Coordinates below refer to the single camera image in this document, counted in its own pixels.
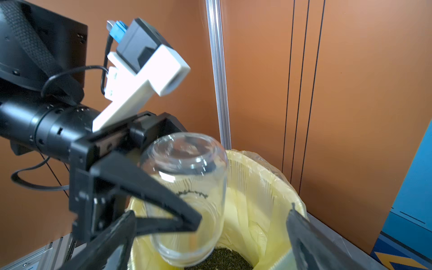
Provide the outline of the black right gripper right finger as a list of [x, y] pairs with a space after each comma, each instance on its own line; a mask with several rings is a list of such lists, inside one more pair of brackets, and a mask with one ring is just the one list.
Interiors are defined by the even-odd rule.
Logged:
[[289, 211], [286, 228], [292, 253], [299, 270], [363, 270], [355, 261], [342, 237], [330, 236], [301, 215], [294, 203]]

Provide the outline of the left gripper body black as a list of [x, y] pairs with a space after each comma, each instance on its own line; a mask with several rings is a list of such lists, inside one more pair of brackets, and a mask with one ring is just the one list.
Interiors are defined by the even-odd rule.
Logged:
[[129, 196], [170, 213], [138, 218], [136, 235], [186, 232], [187, 203], [138, 167], [141, 153], [158, 138], [185, 127], [168, 113], [141, 113], [71, 145], [69, 209], [77, 215], [73, 236], [88, 243], [116, 222]]

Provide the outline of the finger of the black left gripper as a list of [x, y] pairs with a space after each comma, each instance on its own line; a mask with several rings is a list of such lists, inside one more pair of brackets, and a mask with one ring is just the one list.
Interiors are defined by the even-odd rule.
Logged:
[[118, 152], [110, 153], [91, 166], [90, 174], [113, 184], [113, 194], [130, 195], [173, 216], [172, 219], [138, 218], [136, 236], [198, 230], [201, 214], [126, 156]]

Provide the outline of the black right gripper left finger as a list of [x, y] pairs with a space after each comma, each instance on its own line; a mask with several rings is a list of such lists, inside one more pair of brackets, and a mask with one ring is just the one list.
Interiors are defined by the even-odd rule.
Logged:
[[62, 270], [126, 270], [136, 233], [133, 211], [124, 213]]

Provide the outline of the glass jar with tea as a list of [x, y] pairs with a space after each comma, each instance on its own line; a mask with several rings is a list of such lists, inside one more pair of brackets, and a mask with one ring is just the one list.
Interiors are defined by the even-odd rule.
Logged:
[[225, 149], [204, 134], [174, 133], [153, 142], [142, 154], [140, 166], [202, 216], [195, 232], [151, 235], [155, 249], [176, 267], [201, 263], [223, 231], [228, 172]]

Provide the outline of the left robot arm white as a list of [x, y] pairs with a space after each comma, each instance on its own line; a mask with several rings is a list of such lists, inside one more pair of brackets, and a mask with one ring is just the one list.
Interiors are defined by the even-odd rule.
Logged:
[[100, 66], [103, 111], [82, 104], [88, 28], [27, 1], [1, 2], [1, 136], [16, 155], [37, 151], [70, 166], [69, 184], [41, 186], [13, 174], [18, 185], [68, 191], [77, 219], [73, 235], [92, 241], [112, 231], [126, 198], [137, 197], [171, 214], [138, 218], [138, 236], [194, 232], [201, 215], [137, 167], [127, 153], [145, 150], [183, 126], [169, 115], [141, 109], [154, 94], [173, 92], [190, 67], [161, 34], [142, 19], [111, 27], [115, 51]]

